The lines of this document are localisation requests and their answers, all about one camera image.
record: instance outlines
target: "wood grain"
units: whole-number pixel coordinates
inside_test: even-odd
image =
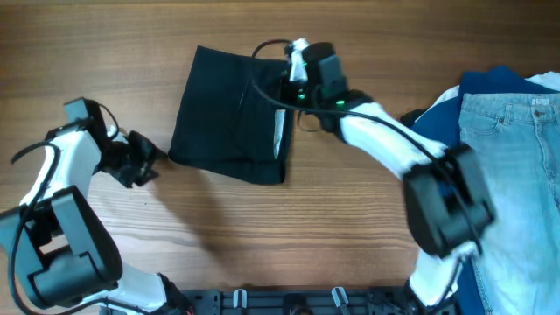
[[[30,189],[43,154],[11,155],[86,96],[169,149],[197,45],[248,55],[265,39],[331,41],[353,88],[395,115],[430,106],[465,70],[560,70],[556,1],[4,0],[0,4],[0,209]],[[282,58],[270,48],[264,57]],[[306,117],[304,124],[316,124]],[[287,182],[249,185],[163,162],[125,190],[94,177],[88,201],[123,259],[184,289],[402,284],[417,247],[399,182],[365,153],[296,130]],[[0,255],[0,313],[18,313]]]

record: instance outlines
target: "denim pocket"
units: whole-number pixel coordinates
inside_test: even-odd
[[[481,136],[491,136],[498,133],[504,123],[504,117],[482,115],[471,110],[462,109],[458,118],[461,132]]]

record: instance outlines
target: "dark blue cloth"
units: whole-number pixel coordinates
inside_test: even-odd
[[[411,127],[417,134],[438,140],[448,147],[460,144],[459,114],[463,95],[525,93],[550,94],[558,91],[529,82],[506,66],[498,66],[488,73],[466,72],[459,85],[458,96],[442,101],[424,113]],[[482,315],[473,263],[468,261],[458,278],[458,302],[464,314]]]
[[[526,93],[549,94],[557,91],[529,82],[506,66],[498,66],[488,73],[465,72],[459,85],[458,96],[442,101],[424,113],[410,127],[418,135],[438,140],[448,147],[459,145],[459,114],[463,95]]]

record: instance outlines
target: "folded black garment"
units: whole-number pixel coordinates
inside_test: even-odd
[[[251,59],[199,46],[169,158],[249,183],[283,183],[293,112],[275,108],[248,83],[252,72],[257,84],[277,98],[281,73],[287,67],[285,61]]]

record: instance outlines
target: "light blue denim jeans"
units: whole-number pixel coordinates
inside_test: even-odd
[[[459,126],[498,214],[474,268],[486,313],[560,314],[560,94],[465,94]]]

